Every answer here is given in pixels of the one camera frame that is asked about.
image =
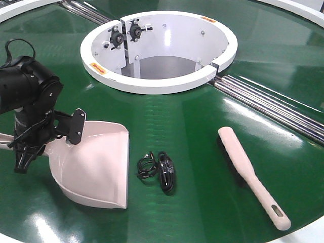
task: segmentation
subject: pink brush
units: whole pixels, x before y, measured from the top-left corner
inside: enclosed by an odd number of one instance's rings
[[[222,127],[218,130],[218,134],[237,172],[250,186],[274,225],[279,230],[289,229],[291,225],[289,218],[259,181],[233,129],[230,127]]]

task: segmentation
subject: metal rail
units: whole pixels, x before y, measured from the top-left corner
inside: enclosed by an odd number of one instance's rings
[[[324,124],[288,107],[278,98],[229,75],[216,78],[214,86],[324,146]]]
[[[80,4],[73,0],[63,0],[60,2],[60,5],[67,10],[84,17],[85,19],[88,19],[96,24],[102,25],[107,22],[110,22],[111,19],[108,17],[98,13],[94,9],[89,8],[86,5]]]

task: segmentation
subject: dustpan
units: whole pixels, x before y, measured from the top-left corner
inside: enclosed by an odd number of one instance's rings
[[[0,134],[0,148],[13,137]],[[65,138],[46,145],[50,170],[72,201],[98,208],[127,208],[129,133],[121,124],[86,121],[82,140],[68,144]]]

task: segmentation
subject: orange label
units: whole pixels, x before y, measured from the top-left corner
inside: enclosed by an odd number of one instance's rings
[[[208,17],[205,17],[205,16],[202,16],[202,19],[205,19],[209,22],[212,22],[212,23],[216,23],[217,21],[215,19],[211,19],[211,18],[208,18]]]
[[[100,66],[99,64],[93,62],[90,64],[95,70],[97,70],[98,73],[100,73],[101,75],[104,75],[107,73],[107,71],[105,69],[103,69],[102,66]]]

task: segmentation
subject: coiled cable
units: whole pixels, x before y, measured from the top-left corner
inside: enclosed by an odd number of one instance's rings
[[[175,184],[175,170],[171,158],[166,152],[158,153],[158,162],[156,162],[153,152],[150,151],[137,162],[137,177],[146,179],[158,173],[158,180],[161,189],[164,192],[170,192]]]

